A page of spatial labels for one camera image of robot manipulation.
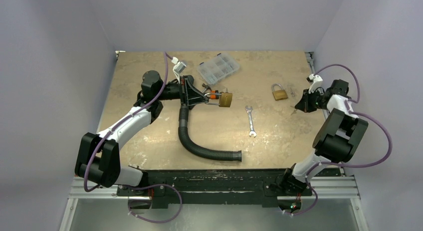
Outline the orange padlock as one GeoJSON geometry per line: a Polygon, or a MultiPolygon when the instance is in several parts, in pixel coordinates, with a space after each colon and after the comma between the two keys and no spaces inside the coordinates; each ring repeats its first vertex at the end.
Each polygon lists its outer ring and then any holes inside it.
{"type": "Polygon", "coordinates": [[[209,93],[209,98],[210,98],[210,99],[214,99],[214,100],[219,100],[219,98],[220,98],[220,93],[219,93],[219,91],[218,91],[218,90],[212,90],[212,91],[209,93]]]}

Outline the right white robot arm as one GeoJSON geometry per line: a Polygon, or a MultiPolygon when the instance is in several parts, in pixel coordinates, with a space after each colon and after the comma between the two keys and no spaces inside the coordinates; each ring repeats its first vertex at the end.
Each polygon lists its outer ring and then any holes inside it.
{"type": "Polygon", "coordinates": [[[348,91],[348,82],[340,79],[334,80],[324,93],[315,87],[303,91],[296,110],[310,113],[322,109],[329,115],[313,141],[314,152],[284,172],[280,188],[285,194],[303,192],[306,182],[323,169],[351,160],[368,122],[353,114],[348,91]]]}

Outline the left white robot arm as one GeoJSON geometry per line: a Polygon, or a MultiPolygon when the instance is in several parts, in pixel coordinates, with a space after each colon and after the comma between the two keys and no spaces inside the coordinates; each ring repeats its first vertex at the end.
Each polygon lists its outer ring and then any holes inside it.
{"type": "Polygon", "coordinates": [[[157,71],[147,71],[142,77],[141,91],[129,112],[109,128],[97,133],[86,133],[80,143],[75,174],[97,186],[129,186],[138,196],[144,195],[149,182],[138,168],[124,168],[120,149],[141,129],[152,124],[163,109],[163,100],[179,99],[186,108],[207,103],[209,98],[194,85],[191,75],[164,82],[157,71]]]}

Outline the brass padlock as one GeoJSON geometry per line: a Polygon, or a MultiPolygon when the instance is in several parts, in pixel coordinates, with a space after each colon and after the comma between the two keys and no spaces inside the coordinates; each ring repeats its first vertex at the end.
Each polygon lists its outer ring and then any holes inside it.
{"type": "Polygon", "coordinates": [[[276,101],[288,99],[288,94],[286,93],[285,89],[281,84],[274,83],[272,84],[271,89],[274,99],[276,101]]]}
{"type": "MultiPolygon", "coordinates": [[[[209,98],[209,93],[205,93],[205,97],[209,98]]],[[[229,93],[229,92],[223,92],[220,93],[220,98],[218,100],[218,103],[213,103],[210,102],[210,98],[209,98],[209,102],[206,103],[207,105],[214,105],[214,106],[218,106],[218,107],[224,107],[224,108],[229,108],[231,106],[232,103],[232,98],[233,98],[233,94],[229,93]]]]}

